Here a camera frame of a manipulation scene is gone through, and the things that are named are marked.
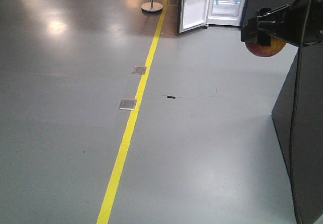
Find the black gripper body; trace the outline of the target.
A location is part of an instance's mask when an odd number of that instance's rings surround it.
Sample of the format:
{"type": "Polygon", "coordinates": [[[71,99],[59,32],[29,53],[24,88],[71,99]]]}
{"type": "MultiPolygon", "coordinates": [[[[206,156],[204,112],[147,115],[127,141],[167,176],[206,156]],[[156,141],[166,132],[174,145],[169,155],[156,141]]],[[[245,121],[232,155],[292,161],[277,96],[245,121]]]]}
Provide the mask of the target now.
{"type": "Polygon", "coordinates": [[[294,0],[271,16],[268,34],[294,46],[322,44],[322,0],[294,0]]]}

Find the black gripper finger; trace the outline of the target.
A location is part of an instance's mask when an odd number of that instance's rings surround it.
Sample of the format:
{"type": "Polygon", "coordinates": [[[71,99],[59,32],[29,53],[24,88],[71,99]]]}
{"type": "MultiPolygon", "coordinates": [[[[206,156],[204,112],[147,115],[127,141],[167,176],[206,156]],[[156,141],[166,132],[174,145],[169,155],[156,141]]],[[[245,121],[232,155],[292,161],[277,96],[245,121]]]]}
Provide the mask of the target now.
{"type": "Polygon", "coordinates": [[[256,11],[256,16],[249,19],[248,23],[241,30],[241,41],[252,42],[260,46],[271,46],[271,36],[263,31],[260,31],[258,20],[260,16],[266,15],[271,8],[260,8],[256,11]]]}

